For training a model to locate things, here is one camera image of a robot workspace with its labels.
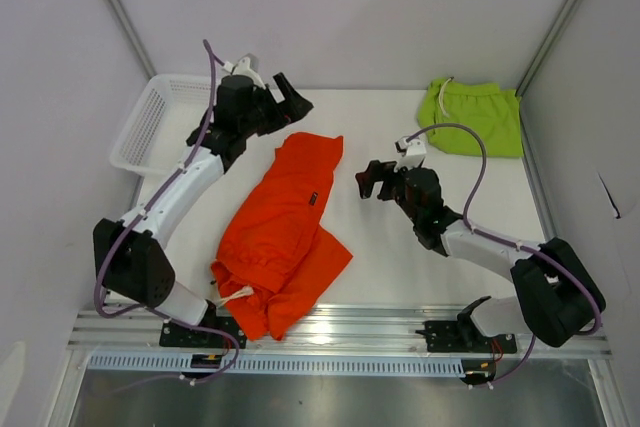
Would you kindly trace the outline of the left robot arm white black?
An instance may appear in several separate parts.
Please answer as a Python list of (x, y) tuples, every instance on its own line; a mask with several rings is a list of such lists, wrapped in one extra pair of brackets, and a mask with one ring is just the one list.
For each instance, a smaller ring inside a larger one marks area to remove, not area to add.
[(105, 295), (115, 292), (131, 300), (131, 309), (145, 308), (181, 323), (182, 335), (194, 346), (215, 339), (217, 323), (206, 315), (214, 306), (177, 280), (165, 248), (201, 195), (245, 152), (252, 136), (277, 132), (312, 110), (312, 103), (284, 74), (273, 80), (280, 100), (268, 85), (259, 85), (254, 74), (233, 73), (212, 83), (208, 107), (157, 190), (119, 220), (102, 219), (94, 227), (94, 307), (101, 317), (128, 313), (128, 308), (106, 310)]

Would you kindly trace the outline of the orange shorts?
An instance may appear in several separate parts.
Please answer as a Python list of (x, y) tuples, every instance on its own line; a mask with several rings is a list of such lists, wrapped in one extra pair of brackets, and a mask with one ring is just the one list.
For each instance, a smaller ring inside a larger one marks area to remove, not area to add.
[(251, 341), (282, 340), (352, 259), (321, 225), (342, 156), (341, 137), (287, 137), (221, 238), (211, 271)]

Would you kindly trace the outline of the lime green shorts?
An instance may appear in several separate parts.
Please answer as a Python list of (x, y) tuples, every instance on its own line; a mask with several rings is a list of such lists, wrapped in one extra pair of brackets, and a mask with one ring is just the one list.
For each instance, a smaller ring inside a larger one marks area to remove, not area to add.
[(472, 129), (489, 157), (523, 156), (520, 98), (514, 90), (503, 90), (497, 83), (467, 85), (451, 77), (435, 79), (416, 118), (422, 128), (457, 123)]

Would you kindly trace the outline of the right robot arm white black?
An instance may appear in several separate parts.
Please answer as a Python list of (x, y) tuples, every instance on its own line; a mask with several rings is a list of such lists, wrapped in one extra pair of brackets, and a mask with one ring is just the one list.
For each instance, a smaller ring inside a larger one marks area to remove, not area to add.
[(479, 350), (493, 337), (520, 333), (560, 347), (601, 328), (606, 301), (568, 242), (557, 237), (523, 242), (473, 225), (445, 204), (436, 172), (422, 166), (399, 168), (373, 160), (355, 179), (363, 199), (379, 184), (379, 200), (400, 207), (425, 249), (468, 261), (513, 284), (514, 296), (481, 297), (458, 313), (456, 336), (464, 348)]

